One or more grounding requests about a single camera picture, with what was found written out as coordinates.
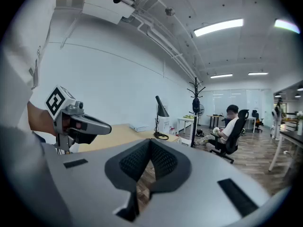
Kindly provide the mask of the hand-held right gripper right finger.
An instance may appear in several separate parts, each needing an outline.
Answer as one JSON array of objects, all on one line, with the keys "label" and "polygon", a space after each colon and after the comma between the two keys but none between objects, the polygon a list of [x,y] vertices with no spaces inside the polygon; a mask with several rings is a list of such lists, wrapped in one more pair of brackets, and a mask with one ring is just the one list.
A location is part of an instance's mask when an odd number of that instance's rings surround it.
[{"label": "hand-held right gripper right finger", "polygon": [[155,182],[149,187],[150,199],[155,194],[176,191],[191,175],[191,161],[176,142],[149,139],[149,156],[155,172]]}]

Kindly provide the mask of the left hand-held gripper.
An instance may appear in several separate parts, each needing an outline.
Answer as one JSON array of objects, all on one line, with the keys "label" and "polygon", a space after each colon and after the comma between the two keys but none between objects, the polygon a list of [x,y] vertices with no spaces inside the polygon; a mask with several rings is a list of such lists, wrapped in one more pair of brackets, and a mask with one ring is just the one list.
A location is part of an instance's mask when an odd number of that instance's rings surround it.
[{"label": "left hand-held gripper", "polygon": [[53,120],[56,132],[54,147],[58,153],[68,153],[75,143],[90,144],[96,136],[107,135],[112,131],[106,122],[85,114],[84,103],[62,86],[55,86],[45,106]]}]

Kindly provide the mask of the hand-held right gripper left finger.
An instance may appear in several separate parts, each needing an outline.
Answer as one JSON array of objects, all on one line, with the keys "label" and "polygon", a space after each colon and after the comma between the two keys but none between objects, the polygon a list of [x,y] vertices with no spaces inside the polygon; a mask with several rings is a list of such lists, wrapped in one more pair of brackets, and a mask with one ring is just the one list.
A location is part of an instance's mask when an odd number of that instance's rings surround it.
[{"label": "hand-held right gripper left finger", "polygon": [[126,206],[118,210],[116,215],[131,222],[140,213],[136,184],[150,161],[149,145],[149,139],[143,140],[105,163],[105,174],[113,186],[130,193]]}]

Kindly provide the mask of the black desk lamp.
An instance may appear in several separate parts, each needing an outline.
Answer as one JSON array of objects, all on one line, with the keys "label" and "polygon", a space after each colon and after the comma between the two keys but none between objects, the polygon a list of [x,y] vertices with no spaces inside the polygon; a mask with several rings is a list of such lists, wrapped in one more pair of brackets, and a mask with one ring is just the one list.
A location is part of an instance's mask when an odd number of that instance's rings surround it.
[{"label": "black desk lamp", "polygon": [[165,135],[165,134],[159,132],[159,117],[169,117],[169,114],[167,113],[166,109],[164,108],[164,106],[160,100],[160,97],[156,96],[155,98],[158,103],[158,109],[157,109],[157,117],[155,119],[156,124],[155,124],[153,135],[156,139],[168,140],[169,139],[168,135]]}]

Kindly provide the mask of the person's left forearm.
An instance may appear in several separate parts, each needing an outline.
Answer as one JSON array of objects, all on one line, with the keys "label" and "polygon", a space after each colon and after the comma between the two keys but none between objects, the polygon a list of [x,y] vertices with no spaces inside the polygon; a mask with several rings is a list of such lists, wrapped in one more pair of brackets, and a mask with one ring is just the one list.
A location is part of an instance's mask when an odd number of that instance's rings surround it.
[{"label": "person's left forearm", "polygon": [[57,136],[53,119],[47,110],[34,106],[30,101],[27,103],[28,123],[32,131],[49,133]]}]

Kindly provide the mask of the dark table with white legs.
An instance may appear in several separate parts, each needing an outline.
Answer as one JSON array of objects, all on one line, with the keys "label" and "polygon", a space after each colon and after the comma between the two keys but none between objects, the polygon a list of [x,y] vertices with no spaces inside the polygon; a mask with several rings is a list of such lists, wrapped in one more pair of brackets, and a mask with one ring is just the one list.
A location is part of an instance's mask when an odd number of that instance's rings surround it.
[{"label": "dark table with white legs", "polygon": [[281,147],[282,147],[283,139],[286,139],[287,141],[296,145],[296,150],[294,152],[292,162],[291,162],[289,168],[293,167],[296,157],[298,155],[299,149],[300,148],[303,149],[303,135],[297,135],[297,133],[295,133],[294,131],[280,131],[279,142],[278,142],[278,145],[276,148],[276,152],[275,152],[273,160],[268,168],[269,172],[271,172],[273,167],[275,166],[276,160],[278,158],[278,155],[279,155]]}]

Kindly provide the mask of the white flat box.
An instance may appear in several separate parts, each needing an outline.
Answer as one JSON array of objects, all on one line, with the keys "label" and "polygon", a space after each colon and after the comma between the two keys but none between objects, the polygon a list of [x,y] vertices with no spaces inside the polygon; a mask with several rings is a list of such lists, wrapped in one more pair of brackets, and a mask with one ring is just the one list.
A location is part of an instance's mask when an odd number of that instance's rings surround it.
[{"label": "white flat box", "polygon": [[150,126],[145,123],[130,123],[129,128],[133,129],[136,132],[148,131]]}]

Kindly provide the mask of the white water dispenser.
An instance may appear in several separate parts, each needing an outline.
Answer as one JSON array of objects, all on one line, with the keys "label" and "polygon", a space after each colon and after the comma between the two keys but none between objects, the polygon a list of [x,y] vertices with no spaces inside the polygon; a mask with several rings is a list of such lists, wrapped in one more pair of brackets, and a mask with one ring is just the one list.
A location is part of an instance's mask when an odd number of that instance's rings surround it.
[{"label": "white water dispenser", "polygon": [[169,117],[159,116],[158,119],[159,119],[158,131],[163,134],[169,134],[169,129],[170,129]]}]

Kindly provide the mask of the white small table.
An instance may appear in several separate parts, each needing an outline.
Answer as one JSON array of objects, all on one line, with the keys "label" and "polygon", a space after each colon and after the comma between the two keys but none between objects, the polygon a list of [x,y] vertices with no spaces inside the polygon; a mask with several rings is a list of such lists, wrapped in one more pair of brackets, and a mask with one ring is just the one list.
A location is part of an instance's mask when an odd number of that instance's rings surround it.
[{"label": "white small table", "polygon": [[189,119],[189,118],[178,118],[177,121],[177,132],[176,134],[179,135],[179,132],[183,130],[184,133],[186,133],[186,123],[190,123],[190,138],[192,137],[192,134],[195,134],[195,129],[194,127],[196,126],[195,120],[194,119]]}]

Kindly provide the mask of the wooden table with black legs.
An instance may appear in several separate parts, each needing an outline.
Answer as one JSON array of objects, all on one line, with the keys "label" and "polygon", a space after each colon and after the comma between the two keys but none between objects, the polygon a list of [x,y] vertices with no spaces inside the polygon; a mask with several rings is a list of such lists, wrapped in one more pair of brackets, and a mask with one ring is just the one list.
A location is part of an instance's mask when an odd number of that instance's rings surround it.
[{"label": "wooden table with black legs", "polygon": [[215,128],[218,127],[219,120],[224,119],[223,115],[208,115],[210,118],[209,128]]}]

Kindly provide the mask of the black coat rack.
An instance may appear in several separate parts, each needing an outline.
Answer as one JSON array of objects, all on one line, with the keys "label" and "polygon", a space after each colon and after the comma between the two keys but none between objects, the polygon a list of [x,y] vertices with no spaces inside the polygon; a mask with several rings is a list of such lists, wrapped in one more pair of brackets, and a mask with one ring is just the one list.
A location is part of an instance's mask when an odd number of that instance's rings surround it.
[{"label": "black coat rack", "polygon": [[[201,90],[198,90],[198,86],[201,84],[202,82],[197,82],[197,77],[195,77],[195,82],[194,83],[192,83],[192,82],[190,82],[190,84],[192,84],[193,86],[194,86],[194,91],[192,91],[191,89],[187,89],[189,92],[192,92],[193,94],[194,94],[194,96],[192,97],[193,99],[195,98],[195,97],[198,97],[198,98],[202,98],[203,96],[199,96],[199,93],[200,92],[202,92],[204,89],[205,89],[205,87],[203,87]],[[197,127],[197,118],[198,118],[198,114],[197,113],[194,113],[194,112],[190,112],[191,114],[194,114],[196,117],[194,118],[194,120],[195,120],[195,123],[196,123],[196,126],[194,127],[194,129],[195,129],[195,132],[196,132],[196,127]],[[195,135],[196,135],[196,133],[195,134],[192,134],[192,137],[191,137],[191,145],[190,145],[190,147],[191,148],[194,148],[195,147]]]}]

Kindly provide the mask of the black orange office chair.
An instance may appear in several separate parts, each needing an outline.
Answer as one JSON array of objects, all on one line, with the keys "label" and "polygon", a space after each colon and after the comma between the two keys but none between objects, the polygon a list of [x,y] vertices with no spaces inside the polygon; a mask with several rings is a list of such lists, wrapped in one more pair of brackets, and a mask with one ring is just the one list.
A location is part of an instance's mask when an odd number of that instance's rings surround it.
[{"label": "black orange office chair", "polygon": [[255,118],[255,122],[253,123],[253,132],[263,132],[263,130],[260,128],[260,126],[263,126],[263,118],[259,117],[259,113],[257,110],[252,110],[252,117]]}]

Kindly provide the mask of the person's white shirt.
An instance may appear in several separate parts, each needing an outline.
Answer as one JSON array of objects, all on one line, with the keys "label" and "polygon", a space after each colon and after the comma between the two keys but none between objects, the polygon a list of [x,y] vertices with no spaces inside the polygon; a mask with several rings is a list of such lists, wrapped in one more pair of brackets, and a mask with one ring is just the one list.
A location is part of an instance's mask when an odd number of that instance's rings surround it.
[{"label": "person's white shirt", "polygon": [[45,147],[28,123],[56,0],[26,0],[0,44],[0,164],[18,200],[48,227],[80,227],[53,181]]}]

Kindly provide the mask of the white ceiling pipes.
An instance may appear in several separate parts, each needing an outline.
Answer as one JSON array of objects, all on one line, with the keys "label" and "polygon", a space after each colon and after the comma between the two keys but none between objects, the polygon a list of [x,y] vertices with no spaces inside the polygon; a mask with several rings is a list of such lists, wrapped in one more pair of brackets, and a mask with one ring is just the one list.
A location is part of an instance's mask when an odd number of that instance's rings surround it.
[{"label": "white ceiling pipes", "polygon": [[[197,46],[191,37],[191,34],[175,15],[174,9],[167,6],[162,0],[156,0],[156,2],[161,4],[161,6],[164,8],[165,14],[168,17],[173,17],[183,28],[194,49],[197,50]],[[199,80],[199,73],[197,69],[194,66],[189,65],[188,61],[184,57],[184,52],[181,49],[178,50],[172,43],[173,41],[176,44],[179,42],[176,36],[174,36],[157,18],[153,17],[148,11],[144,10],[140,6],[136,8],[136,11],[132,14],[132,16],[136,20],[140,21],[140,23],[147,26],[146,35],[156,44],[158,44],[168,55],[170,55],[171,59],[174,60],[192,80]]]}]

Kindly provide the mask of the white ceiling air conditioner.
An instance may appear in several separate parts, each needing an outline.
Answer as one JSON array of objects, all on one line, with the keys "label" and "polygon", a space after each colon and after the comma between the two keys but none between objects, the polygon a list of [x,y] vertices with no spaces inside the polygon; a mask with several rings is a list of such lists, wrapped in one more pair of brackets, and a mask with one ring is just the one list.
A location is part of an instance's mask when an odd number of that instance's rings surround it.
[{"label": "white ceiling air conditioner", "polygon": [[118,24],[121,19],[133,14],[134,2],[135,0],[122,0],[115,4],[113,0],[84,0],[82,13]]}]

